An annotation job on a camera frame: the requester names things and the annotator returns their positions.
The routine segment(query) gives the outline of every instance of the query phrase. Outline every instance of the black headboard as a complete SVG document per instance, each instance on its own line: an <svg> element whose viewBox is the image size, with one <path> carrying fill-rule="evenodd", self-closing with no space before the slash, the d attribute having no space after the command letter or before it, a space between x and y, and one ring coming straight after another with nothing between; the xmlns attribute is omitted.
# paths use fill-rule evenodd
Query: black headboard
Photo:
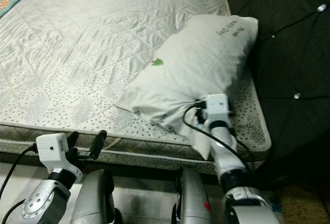
<svg viewBox="0 0 330 224"><path fill-rule="evenodd" d="M330 0L228 2L259 20L249 65L273 147L258 180L320 173L330 162Z"/></svg>

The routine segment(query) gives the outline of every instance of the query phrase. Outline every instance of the pillow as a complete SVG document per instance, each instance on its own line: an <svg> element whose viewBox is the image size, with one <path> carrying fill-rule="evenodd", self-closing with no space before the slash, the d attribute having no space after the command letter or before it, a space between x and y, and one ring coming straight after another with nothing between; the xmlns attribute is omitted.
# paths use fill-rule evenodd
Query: pillow
<svg viewBox="0 0 330 224"><path fill-rule="evenodd" d="M183 114L209 94L230 96L257 31L255 18L193 16L155 52L124 89L116 106L139 112L147 122L185 136L207 159L208 138L186 127ZM194 121L193 111L188 112L187 120Z"/></svg>

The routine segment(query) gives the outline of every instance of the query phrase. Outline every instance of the floor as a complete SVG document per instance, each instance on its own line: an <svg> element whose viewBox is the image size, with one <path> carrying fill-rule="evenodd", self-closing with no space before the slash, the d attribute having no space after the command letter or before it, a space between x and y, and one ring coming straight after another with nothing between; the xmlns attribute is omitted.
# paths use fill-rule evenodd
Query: floor
<svg viewBox="0 0 330 224"><path fill-rule="evenodd" d="M329 196L324 192L324 199ZM320 196L312 189L293 184L284 188L279 197L286 224L330 224Z"/></svg>
<svg viewBox="0 0 330 224"><path fill-rule="evenodd" d="M0 185L2 185L11 164L0 163ZM25 199L48 173L45 168L18 165L6 186L0 201L0 220L16 202ZM173 205L177 201L174 183L170 181L146 180L126 177L114 177L113 198L123 216L125 224L165 224L171 223ZM68 224L75 200L81 185L75 184L71 198L61 224ZM212 216L215 223L224 223L221 215L221 190L216 185L206 185ZM12 213L7 224L16 223L18 212Z"/></svg>

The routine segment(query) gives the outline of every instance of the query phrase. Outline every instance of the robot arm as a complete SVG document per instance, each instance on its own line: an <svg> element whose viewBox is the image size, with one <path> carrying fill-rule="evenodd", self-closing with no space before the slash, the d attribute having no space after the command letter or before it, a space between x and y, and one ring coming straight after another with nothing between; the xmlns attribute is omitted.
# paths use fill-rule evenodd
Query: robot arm
<svg viewBox="0 0 330 224"><path fill-rule="evenodd" d="M95 137L90 151L84 155L79 154L78 150L74 148L78 138L77 132L73 132L68 139L65 134L39 136L37 138L39 158L50 174L24 201L18 223L58 223L66 211L70 188L83 176L78 160L82 158L96 159L106 136L106 131L100 131Z"/></svg>
<svg viewBox="0 0 330 224"><path fill-rule="evenodd" d="M225 94L208 95L204 125L216 138L236 151L237 141L230 133L228 98ZM243 162L221 144L212 140L211 155L219 183L225 193L225 214L231 224L278 224L261 192L249 187L248 170Z"/></svg>

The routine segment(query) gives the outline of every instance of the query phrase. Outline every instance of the headboard button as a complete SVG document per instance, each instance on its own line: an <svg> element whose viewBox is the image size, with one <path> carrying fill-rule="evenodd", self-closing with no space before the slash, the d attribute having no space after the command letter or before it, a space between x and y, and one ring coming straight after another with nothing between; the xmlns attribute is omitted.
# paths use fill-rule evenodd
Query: headboard button
<svg viewBox="0 0 330 224"><path fill-rule="evenodd" d="M301 94L297 92L293 97L294 97L295 99L299 99L300 96L301 96Z"/></svg>
<svg viewBox="0 0 330 224"><path fill-rule="evenodd" d="M326 9L326 4L322 4L318 7L318 12L324 11Z"/></svg>

